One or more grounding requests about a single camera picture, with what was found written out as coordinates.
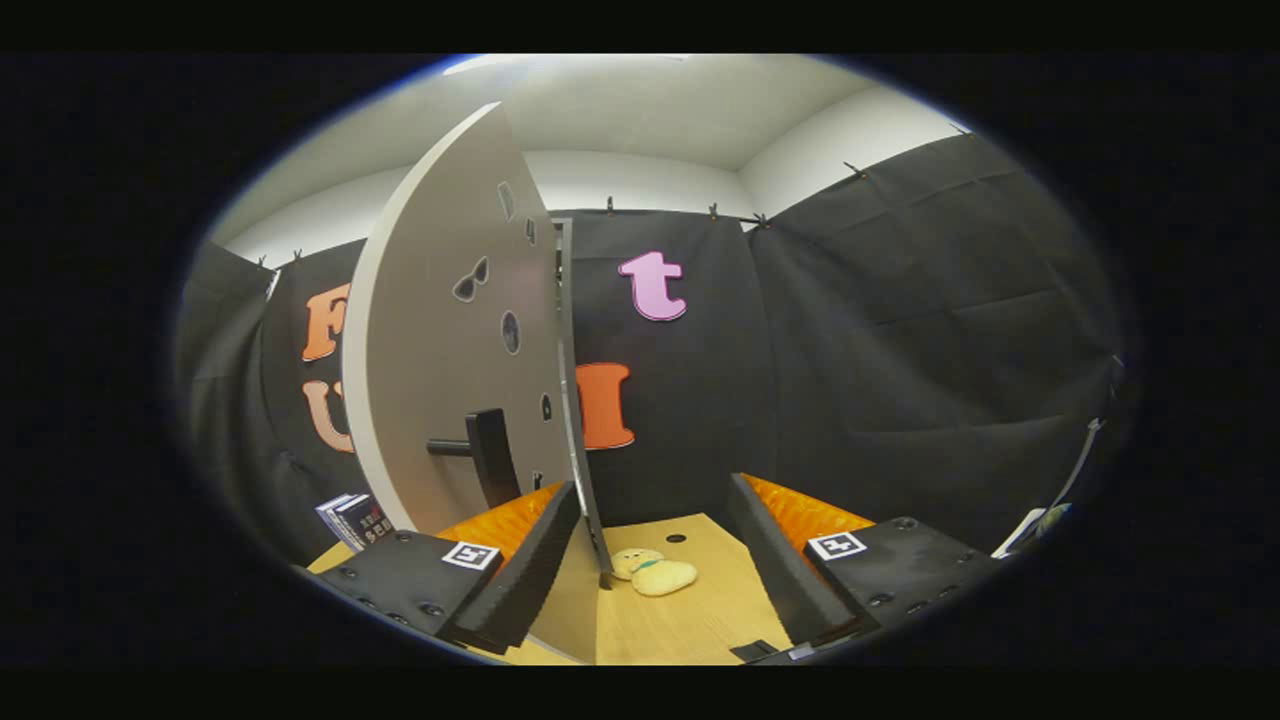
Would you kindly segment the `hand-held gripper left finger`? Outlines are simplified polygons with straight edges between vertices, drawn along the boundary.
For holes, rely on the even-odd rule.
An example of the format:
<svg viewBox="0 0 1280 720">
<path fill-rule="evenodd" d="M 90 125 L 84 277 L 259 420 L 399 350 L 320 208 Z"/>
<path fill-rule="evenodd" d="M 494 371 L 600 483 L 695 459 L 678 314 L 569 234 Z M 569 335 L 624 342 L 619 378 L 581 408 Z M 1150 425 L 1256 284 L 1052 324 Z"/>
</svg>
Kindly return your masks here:
<svg viewBox="0 0 1280 720">
<path fill-rule="evenodd" d="M 293 575 L 381 630 L 461 653 L 504 653 L 534 629 L 582 523 L 566 483 L 485 511 L 462 533 L 385 532 L 321 571 Z"/>
</svg>

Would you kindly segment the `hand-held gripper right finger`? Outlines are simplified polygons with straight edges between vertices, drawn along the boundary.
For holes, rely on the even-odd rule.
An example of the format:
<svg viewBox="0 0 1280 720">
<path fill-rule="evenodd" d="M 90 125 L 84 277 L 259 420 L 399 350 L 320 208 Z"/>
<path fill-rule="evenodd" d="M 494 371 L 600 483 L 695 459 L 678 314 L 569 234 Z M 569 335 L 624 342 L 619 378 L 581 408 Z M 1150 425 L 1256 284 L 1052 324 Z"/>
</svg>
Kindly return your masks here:
<svg viewBox="0 0 1280 720">
<path fill-rule="evenodd" d="M 972 594 L 1000 566 L 915 518 L 869 521 L 744 473 L 728 488 L 730 515 L 795 644 L 916 623 Z"/>
</svg>

